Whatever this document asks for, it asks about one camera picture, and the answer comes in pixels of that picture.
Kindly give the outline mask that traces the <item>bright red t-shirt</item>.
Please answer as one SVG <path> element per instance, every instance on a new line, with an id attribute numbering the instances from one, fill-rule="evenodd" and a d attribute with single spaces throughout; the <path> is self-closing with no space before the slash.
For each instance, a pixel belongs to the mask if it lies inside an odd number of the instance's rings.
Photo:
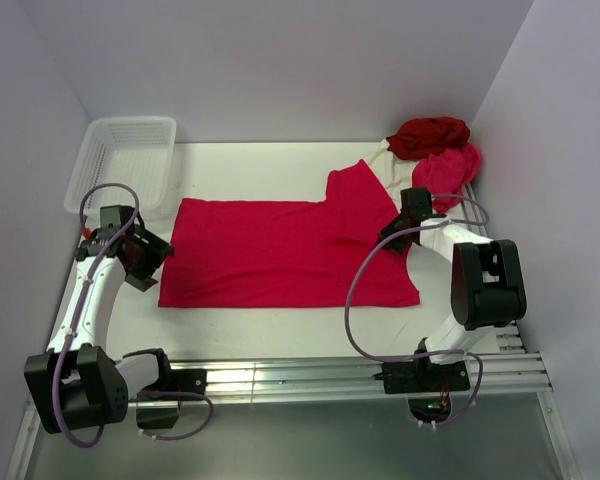
<path id="1" fill-rule="evenodd" d="M 343 306 L 397 209 L 365 161 L 330 172 L 325 195 L 319 202 L 183 199 L 159 307 Z"/>

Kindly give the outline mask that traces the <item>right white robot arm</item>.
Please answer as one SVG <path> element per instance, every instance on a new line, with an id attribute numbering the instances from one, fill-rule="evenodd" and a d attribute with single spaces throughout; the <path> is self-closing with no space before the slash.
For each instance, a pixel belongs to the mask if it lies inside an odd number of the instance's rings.
<path id="1" fill-rule="evenodd" d="M 400 192 L 398 216 L 384 227 L 383 247 L 403 254 L 411 246 L 427 248 L 451 266 L 447 320 L 421 340 L 416 359 L 388 363 L 388 376 L 409 379 L 432 390 L 449 381 L 468 388 L 464 354 L 496 328 L 521 319 L 527 309 L 519 253 L 511 240 L 493 240 L 468 229 L 476 221 L 436 213 L 432 194 L 423 187 Z"/>

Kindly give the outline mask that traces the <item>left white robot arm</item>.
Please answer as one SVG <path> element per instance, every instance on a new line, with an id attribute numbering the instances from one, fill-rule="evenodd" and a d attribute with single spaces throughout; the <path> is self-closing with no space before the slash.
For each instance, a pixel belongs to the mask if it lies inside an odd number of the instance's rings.
<path id="1" fill-rule="evenodd" d="M 123 284 L 145 292 L 172 246 L 149 232 L 132 206 L 100 210 L 100 225 L 75 255 L 76 280 L 61 325 L 46 351 L 27 358 L 24 377 L 50 434 L 121 422 L 128 402 L 143 391 L 163 399 L 175 375 L 160 348 L 111 359 L 104 346 L 113 307 Z"/>

